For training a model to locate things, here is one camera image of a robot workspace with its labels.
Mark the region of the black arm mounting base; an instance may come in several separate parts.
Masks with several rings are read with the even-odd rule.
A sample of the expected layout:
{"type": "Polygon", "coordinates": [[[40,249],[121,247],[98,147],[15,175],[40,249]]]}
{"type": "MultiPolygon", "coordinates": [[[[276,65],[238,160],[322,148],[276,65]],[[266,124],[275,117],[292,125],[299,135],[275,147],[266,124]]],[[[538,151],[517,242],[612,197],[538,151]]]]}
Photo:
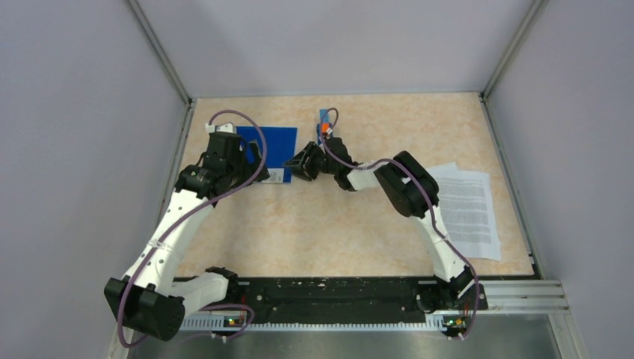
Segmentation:
{"type": "Polygon", "coordinates": [[[205,311],[232,310],[253,325],[374,326],[423,324],[448,313],[465,328],[489,308],[471,272],[448,283],[437,277],[237,277],[225,299],[205,311]]]}

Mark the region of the white printed paper stack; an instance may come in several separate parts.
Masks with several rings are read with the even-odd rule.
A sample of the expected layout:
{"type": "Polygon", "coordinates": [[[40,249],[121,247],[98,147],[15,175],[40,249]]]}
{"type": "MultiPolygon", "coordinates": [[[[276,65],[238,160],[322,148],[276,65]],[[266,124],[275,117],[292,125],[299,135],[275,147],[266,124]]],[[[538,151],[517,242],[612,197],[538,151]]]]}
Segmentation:
{"type": "Polygon", "coordinates": [[[502,259],[490,175],[450,162],[430,168],[436,179],[440,212],[453,245],[467,258],[502,259]]]}

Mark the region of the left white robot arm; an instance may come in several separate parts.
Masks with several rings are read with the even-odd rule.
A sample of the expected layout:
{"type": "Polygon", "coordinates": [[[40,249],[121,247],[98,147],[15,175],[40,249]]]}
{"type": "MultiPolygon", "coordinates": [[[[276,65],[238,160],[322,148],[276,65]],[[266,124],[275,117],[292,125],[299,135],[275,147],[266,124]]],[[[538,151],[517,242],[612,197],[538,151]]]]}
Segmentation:
{"type": "Polygon", "coordinates": [[[167,210],[134,264],[121,279],[111,278],[104,295],[117,324],[158,340],[171,340],[183,320],[208,304],[237,305],[236,273],[212,267],[184,282],[179,264],[204,220],[225,198],[252,182],[266,180],[262,130],[246,140],[231,123],[208,125],[209,142],[199,161],[182,170],[167,210]]]}

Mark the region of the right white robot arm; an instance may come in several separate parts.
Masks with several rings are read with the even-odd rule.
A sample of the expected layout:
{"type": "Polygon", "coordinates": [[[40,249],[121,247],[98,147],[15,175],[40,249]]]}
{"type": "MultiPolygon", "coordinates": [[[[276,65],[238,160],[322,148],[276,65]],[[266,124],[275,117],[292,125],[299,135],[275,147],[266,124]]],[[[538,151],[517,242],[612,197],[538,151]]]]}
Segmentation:
{"type": "Polygon", "coordinates": [[[352,160],[341,138],[333,137],[322,144],[309,142],[283,165],[293,176],[306,181],[330,174],[344,191],[380,188],[395,211],[414,222],[431,258],[436,281],[431,298],[418,300],[425,312],[475,313],[488,307],[479,276],[446,229],[436,179],[408,151],[360,163],[352,160]]]}

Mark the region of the blue file folder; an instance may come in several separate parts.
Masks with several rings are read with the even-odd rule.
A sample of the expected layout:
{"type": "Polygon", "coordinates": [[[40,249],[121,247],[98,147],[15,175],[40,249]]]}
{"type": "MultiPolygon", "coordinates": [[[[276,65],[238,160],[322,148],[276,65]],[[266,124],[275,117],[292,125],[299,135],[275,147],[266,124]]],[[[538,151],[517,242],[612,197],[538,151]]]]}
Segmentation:
{"type": "MultiPolygon", "coordinates": [[[[290,183],[292,174],[283,163],[290,160],[295,155],[298,128],[285,126],[263,126],[262,133],[267,141],[268,155],[265,166],[270,177],[264,182],[268,183],[290,183]]],[[[243,137],[245,142],[256,141],[260,150],[263,144],[258,132],[252,126],[237,126],[236,132],[243,137]]],[[[246,153],[247,161],[255,165],[254,154],[250,149],[246,153]]]]}

